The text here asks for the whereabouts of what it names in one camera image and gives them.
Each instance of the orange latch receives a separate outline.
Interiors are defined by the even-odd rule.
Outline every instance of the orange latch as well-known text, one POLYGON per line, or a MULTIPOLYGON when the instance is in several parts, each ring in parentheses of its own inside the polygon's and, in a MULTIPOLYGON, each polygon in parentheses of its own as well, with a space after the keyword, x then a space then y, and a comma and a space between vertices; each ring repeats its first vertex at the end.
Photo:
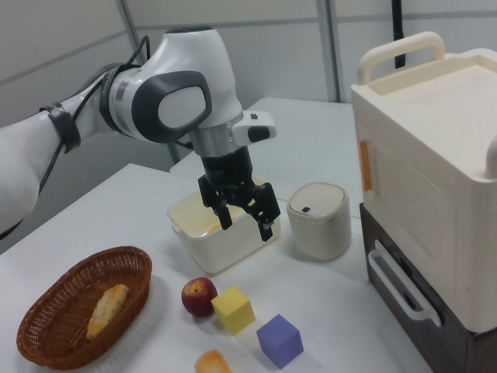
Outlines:
POLYGON ((363 191, 373 189, 371 183, 371 170, 370 170, 370 156, 367 151, 367 142, 359 141, 359 161, 360 161, 360 175, 363 180, 363 191))

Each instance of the wicker basket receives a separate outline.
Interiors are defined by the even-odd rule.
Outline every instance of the wicker basket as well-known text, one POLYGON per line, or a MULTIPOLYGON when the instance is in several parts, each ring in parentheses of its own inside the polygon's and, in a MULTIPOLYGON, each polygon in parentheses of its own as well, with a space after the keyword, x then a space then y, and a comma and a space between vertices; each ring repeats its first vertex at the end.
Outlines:
POLYGON ((140 313, 148 297, 152 263, 133 246, 104 250, 81 261, 38 299, 17 333, 21 355, 38 365, 78 368, 104 354, 140 313), (116 284, 129 287, 127 303, 94 340, 87 326, 103 292, 116 284))

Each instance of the tabletop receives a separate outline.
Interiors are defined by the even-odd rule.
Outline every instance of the tabletop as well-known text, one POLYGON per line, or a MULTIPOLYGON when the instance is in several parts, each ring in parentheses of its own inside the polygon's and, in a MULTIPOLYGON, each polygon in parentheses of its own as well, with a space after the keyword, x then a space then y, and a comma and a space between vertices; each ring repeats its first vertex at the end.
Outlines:
POLYGON ((352 219, 346 252, 317 263, 297 251, 283 200, 281 236, 210 276, 219 293, 239 288, 256 321, 232 336, 215 315, 194 319, 182 306, 181 290, 206 274, 182 247, 166 211, 197 187, 186 177, 128 165, 0 255, 2 371, 51 371, 17 351, 23 316, 70 267, 115 246, 137 246, 149 254, 150 295, 117 343, 76 372, 193 373, 196 359, 213 348, 234 372, 279 371, 255 334, 278 314, 300 330, 304 345, 285 372, 430 371, 367 280, 359 219, 352 219))
MULTIPOLYGON (((271 113, 278 130, 275 138, 248 147, 254 175, 270 181, 282 200, 307 183, 338 185, 349 194, 350 214, 360 217, 363 195, 352 105, 266 97, 249 109, 271 113)), ((192 152, 171 173, 198 179, 205 172, 192 152)))

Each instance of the orange food item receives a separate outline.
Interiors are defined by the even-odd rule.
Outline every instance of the orange food item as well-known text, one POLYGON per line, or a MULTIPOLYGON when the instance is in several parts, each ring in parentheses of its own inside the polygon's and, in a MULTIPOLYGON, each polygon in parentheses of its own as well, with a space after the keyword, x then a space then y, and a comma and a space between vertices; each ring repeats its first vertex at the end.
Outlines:
POLYGON ((123 309, 129 291, 126 285, 118 284, 103 293, 88 324, 89 340, 95 339, 123 309))
POLYGON ((195 363, 196 373, 233 373, 218 350, 210 350, 200 356, 195 363))

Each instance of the yellow cube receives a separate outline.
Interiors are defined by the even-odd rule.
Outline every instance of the yellow cube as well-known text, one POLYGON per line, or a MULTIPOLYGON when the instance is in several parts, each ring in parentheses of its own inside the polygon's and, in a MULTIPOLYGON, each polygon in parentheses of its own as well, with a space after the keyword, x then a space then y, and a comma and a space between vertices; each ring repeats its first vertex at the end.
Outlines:
POLYGON ((214 298, 212 305, 221 324, 233 335, 255 321, 249 299, 235 286, 214 298))

